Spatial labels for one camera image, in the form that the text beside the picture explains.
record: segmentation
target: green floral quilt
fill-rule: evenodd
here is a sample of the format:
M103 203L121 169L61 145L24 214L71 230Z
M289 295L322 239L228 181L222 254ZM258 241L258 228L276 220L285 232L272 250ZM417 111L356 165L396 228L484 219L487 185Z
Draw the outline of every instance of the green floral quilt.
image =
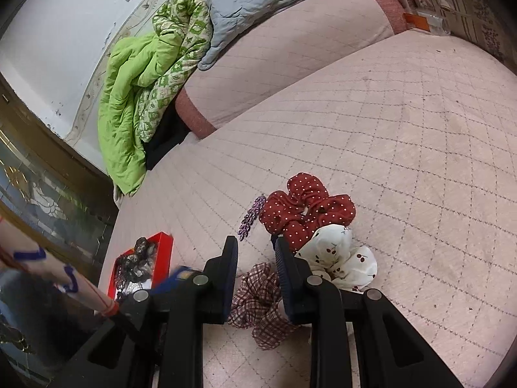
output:
M148 142L165 109L210 47L204 0L167 0L154 32L118 41L110 55L99 104L99 144L109 176L124 194L145 176Z

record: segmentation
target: mattress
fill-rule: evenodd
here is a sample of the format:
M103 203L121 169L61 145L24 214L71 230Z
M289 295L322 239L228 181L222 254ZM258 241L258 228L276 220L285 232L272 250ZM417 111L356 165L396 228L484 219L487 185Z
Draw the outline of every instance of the mattress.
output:
M516 106L515 75L466 41L411 30L377 42L170 151L124 199L100 287L120 253L158 231L174 236L172 267L203 267L258 195L307 172L355 203L351 228L378 263L371 286L465 386L483 387L517 334ZM238 272L273 258L257 221ZM207 331L207 386L307 383L293 361L308 350Z
M272 94L407 29L397 0L304 0L241 36L175 102L199 138Z

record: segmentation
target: white wall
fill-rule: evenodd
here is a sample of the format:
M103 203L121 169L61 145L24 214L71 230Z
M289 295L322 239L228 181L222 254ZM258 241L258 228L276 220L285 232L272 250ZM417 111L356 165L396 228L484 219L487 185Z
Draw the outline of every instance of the white wall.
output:
M0 71L61 138L71 131L105 47L141 1L27 0L0 40ZM91 155L98 146L90 146L86 142L77 149L103 170L99 156Z

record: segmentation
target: scrunchie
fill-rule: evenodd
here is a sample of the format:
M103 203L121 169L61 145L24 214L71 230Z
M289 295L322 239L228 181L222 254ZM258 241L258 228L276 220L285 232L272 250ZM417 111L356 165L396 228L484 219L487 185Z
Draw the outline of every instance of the scrunchie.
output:
M275 191L267 198L258 219L272 235L283 233L294 253L322 226L348 226L355 217L350 197L346 194L329 197L315 176L299 173L289 179L287 187L289 194Z
M253 327L251 335L258 346L262 350L274 349L298 328L282 312L281 299L278 274L268 263L257 264L242 276L228 323L236 328Z

